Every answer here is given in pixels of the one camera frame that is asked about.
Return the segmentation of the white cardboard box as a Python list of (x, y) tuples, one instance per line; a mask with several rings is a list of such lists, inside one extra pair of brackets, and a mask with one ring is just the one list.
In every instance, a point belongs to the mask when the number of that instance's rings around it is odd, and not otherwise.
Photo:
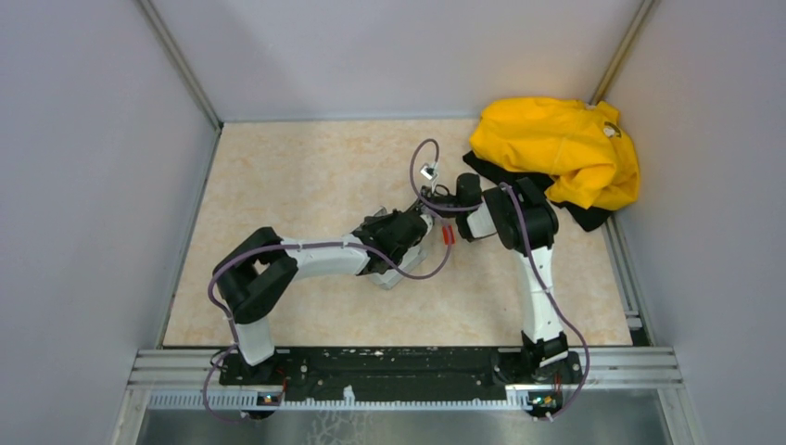
[[(386, 208), (381, 207), (372, 216), (384, 215), (387, 213), (390, 212), (388, 212)], [(405, 255), (401, 269), (395, 265), (395, 270), (391, 270), (383, 274), (369, 274), (367, 275), (367, 278), (376, 286), (379, 286), (385, 290), (391, 289), (404, 278), (404, 276), (400, 273), (401, 271), (405, 273), (412, 273), (413, 269), (425, 259), (426, 253), (425, 248), (422, 246), (423, 241), (418, 248), (411, 249)]]

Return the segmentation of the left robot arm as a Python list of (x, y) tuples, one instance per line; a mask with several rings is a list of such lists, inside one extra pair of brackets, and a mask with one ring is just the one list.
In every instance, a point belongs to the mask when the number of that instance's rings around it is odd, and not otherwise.
[(351, 275), (390, 289), (413, 276), (434, 223), (421, 210), (380, 210), (352, 232), (327, 240), (283, 237), (270, 226), (250, 235), (214, 268), (208, 286), (209, 300), (229, 321), (244, 375), (257, 384), (275, 377), (278, 360), (268, 316), (292, 283)]

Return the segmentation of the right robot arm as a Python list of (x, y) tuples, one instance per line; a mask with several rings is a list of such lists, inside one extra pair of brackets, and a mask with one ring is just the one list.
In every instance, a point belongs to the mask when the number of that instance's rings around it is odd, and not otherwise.
[(425, 207), (456, 221), (462, 239), (496, 236), (514, 254), (523, 308), (522, 369), (534, 382), (547, 381), (568, 356), (553, 295), (551, 265), (559, 230), (555, 211), (528, 179), (483, 190), (477, 174), (463, 173), (453, 194), (438, 189), (438, 184), (414, 188)]

